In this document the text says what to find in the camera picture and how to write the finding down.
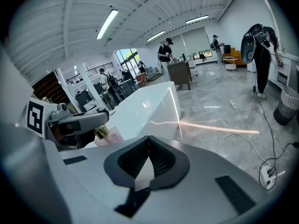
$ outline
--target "round white table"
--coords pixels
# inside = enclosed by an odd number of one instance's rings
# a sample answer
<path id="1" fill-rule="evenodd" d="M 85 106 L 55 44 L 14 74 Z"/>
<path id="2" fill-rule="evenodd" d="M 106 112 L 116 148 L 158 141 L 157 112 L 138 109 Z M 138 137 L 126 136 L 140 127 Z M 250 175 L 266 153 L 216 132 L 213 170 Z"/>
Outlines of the round white table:
<path id="1" fill-rule="evenodd" d="M 227 70 L 235 70 L 235 69 L 237 69 L 237 66 L 235 64 L 235 60 L 238 60 L 238 59 L 235 58 L 235 57 L 227 57 L 227 58 L 224 57 L 223 58 L 223 62 L 224 61 L 233 61 L 232 64 L 231 63 L 224 64 L 225 69 L 227 69 Z"/>

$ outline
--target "sneaker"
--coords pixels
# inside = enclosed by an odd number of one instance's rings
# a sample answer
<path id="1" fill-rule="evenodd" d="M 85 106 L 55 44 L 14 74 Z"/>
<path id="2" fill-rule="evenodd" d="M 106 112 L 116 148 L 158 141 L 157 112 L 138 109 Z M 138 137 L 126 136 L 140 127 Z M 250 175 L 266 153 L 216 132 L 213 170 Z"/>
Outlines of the sneaker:
<path id="1" fill-rule="evenodd" d="M 260 93 L 259 91 L 256 93 L 256 98 L 258 99 L 266 99 L 267 96 L 266 96 L 266 93 Z"/>

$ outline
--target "orange sofa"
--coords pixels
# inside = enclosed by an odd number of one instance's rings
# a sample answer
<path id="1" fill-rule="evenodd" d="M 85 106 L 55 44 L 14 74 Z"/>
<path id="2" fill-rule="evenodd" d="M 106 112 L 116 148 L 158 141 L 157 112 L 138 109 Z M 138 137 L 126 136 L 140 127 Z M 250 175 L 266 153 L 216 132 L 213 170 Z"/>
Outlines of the orange sofa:
<path id="1" fill-rule="evenodd" d="M 241 52 L 239 50 L 235 50 L 235 48 L 231 48 L 230 53 L 222 54 L 222 57 L 225 57 L 225 56 L 233 56 L 233 57 L 237 58 L 237 60 L 235 60 L 236 65 L 246 65 L 241 60 Z"/>

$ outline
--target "concrete floor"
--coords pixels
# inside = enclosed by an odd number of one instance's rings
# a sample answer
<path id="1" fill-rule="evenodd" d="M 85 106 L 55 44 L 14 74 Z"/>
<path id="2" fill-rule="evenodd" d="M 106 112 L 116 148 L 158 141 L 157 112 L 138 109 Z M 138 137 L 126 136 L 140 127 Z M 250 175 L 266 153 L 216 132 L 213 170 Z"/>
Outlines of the concrete floor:
<path id="1" fill-rule="evenodd" d="M 258 131 L 259 134 L 241 133 L 241 135 L 252 141 L 262 158 L 273 157 L 271 132 L 263 116 L 263 110 L 253 95 L 256 74 L 247 69 L 226 70 L 223 65 L 215 63 L 197 66 L 192 72 L 197 73 L 198 77 L 192 77 L 190 91 L 187 85 L 177 86 L 182 110 L 180 122 Z M 148 85 L 165 81 L 163 75 Z M 276 156 L 279 156 L 285 145 L 298 141 L 299 126 L 296 119 L 292 119 L 287 126 L 279 125 L 273 117 L 273 112 L 278 105 L 281 90 L 269 81 L 265 92 L 268 98 L 261 102 L 273 130 Z M 231 99 L 237 106 L 236 110 L 229 103 Z M 220 141 L 231 133 L 234 132 L 180 125 L 174 139 L 214 152 Z M 258 181 L 259 167 L 263 161 L 259 159 L 248 141 L 237 135 L 230 136 L 222 142 L 218 154 Z M 291 174 L 297 156 L 298 151 L 289 146 L 283 156 L 276 161 L 278 174 L 282 174 L 278 177 L 275 188 L 281 186 Z"/>

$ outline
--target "ceiling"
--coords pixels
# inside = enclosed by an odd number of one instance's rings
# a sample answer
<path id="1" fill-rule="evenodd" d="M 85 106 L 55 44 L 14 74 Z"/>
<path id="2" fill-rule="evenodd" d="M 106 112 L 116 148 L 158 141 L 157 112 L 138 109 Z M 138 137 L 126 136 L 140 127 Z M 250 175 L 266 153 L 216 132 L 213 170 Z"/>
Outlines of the ceiling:
<path id="1" fill-rule="evenodd" d="M 71 57 L 144 47 L 151 36 L 175 31 L 201 15 L 209 15 L 203 25 L 215 22 L 231 1 L 31 0 L 12 20 L 8 53 L 21 74 L 34 83 Z M 119 13 L 103 38 L 96 40 L 111 9 Z"/>

